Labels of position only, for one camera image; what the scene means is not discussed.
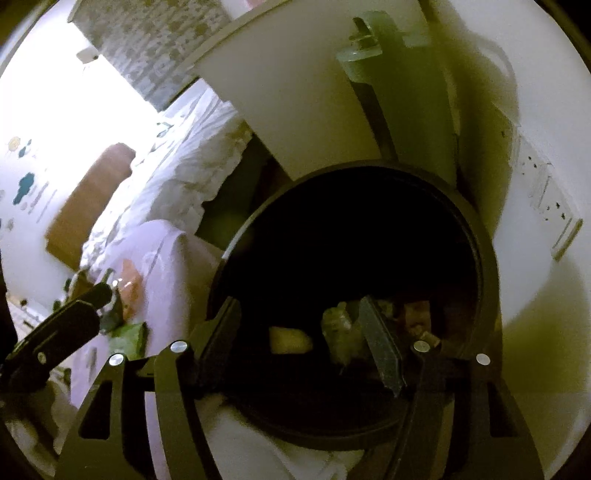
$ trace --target metal screw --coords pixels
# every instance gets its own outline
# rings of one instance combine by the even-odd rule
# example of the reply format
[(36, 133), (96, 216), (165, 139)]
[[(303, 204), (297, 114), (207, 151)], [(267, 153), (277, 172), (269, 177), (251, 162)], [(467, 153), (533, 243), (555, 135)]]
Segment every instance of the metal screw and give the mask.
[(179, 340), (178, 342), (174, 342), (170, 346), (170, 349), (174, 353), (183, 353), (188, 347), (189, 344), (187, 344), (187, 342), (185, 342), (184, 340)]
[(413, 347), (417, 352), (421, 353), (427, 353), (431, 349), (429, 344), (427, 342), (424, 342), (423, 340), (417, 340), (416, 342), (414, 342)]
[(121, 365), (123, 360), (125, 360), (125, 357), (121, 353), (116, 353), (109, 358), (109, 365), (116, 367), (117, 365)]
[(481, 364), (481, 365), (490, 365), (491, 364), (491, 358), (486, 355), (485, 353), (479, 353), (476, 356), (476, 361)]

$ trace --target white bedsheet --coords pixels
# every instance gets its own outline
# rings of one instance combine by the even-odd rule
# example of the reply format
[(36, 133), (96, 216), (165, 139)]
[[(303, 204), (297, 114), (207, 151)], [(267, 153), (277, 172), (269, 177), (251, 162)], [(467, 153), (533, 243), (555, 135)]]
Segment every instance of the white bedsheet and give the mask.
[(242, 158), (252, 131), (230, 102), (204, 88), (173, 118), (163, 117), (150, 152), (139, 154), (82, 250), (81, 268), (100, 273), (111, 245), (149, 220), (167, 220), (194, 234), (202, 202), (212, 200)]

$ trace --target wall socket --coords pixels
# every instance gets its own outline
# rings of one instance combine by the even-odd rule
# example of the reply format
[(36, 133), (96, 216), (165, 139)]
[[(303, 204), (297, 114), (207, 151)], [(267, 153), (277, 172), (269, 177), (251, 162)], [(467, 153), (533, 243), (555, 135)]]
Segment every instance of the wall socket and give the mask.
[(514, 169), (539, 213), (552, 257), (559, 260), (583, 225), (574, 200), (548, 158), (519, 129)]
[(543, 172), (550, 162), (531, 145), (521, 132), (519, 132), (518, 139), (519, 146), (515, 167), (517, 173), (525, 182), (527, 196), (531, 199), (531, 206), (538, 208), (545, 186)]
[(538, 212), (552, 242), (552, 257), (559, 260), (583, 225), (583, 219), (552, 164), (544, 166), (541, 184), (543, 192)]

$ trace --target wall decal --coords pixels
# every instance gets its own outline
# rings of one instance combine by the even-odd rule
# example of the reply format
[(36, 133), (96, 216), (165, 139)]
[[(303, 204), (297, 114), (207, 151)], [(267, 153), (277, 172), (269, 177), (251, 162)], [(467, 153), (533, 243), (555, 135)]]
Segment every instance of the wall decal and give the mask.
[(23, 158), (25, 155), (29, 153), (29, 150), (31, 149), (31, 142), (32, 140), (29, 140), (27, 144), (19, 150), (18, 158)]
[(18, 181), (18, 193), (12, 201), (13, 205), (21, 203), (22, 198), (31, 190), (33, 183), (35, 183), (35, 174), (31, 172), (27, 173)]
[(43, 207), (43, 210), (41, 211), (41, 214), (39, 215), (39, 218), (37, 219), (37, 221), (35, 223), (39, 223), (41, 221), (41, 219), (43, 218), (43, 215), (45, 215), (45, 211), (47, 210), (47, 207), (49, 207), (49, 204), (53, 200), (53, 197), (56, 195), (56, 193), (57, 193), (57, 190), (54, 190), (53, 193), (51, 194), (51, 196), (49, 197), (49, 200), (47, 201), (47, 203)]
[(37, 196), (35, 197), (35, 200), (33, 200), (31, 202), (31, 207), (29, 208), (29, 215), (31, 214), (31, 212), (33, 211), (33, 209), (37, 206), (37, 203), (39, 203), (39, 200), (41, 200), (41, 197), (43, 195), (43, 192), (46, 190), (46, 188), (49, 186), (49, 182), (45, 182), (45, 185), (43, 187), (41, 187), (41, 190), (39, 190), (39, 193), (37, 193)]
[(18, 137), (12, 137), (8, 142), (8, 149), (11, 152), (16, 152), (17, 148), (21, 146), (21, 139)]

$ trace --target curtain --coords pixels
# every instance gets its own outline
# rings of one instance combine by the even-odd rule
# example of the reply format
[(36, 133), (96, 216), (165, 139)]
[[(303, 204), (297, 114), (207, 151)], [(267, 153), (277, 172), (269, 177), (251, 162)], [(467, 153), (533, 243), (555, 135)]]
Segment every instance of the curtain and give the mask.
[(159, 111), (197, 78), (177, 66), (230, 21), (219, 0), (80, 0), (70, 18)]

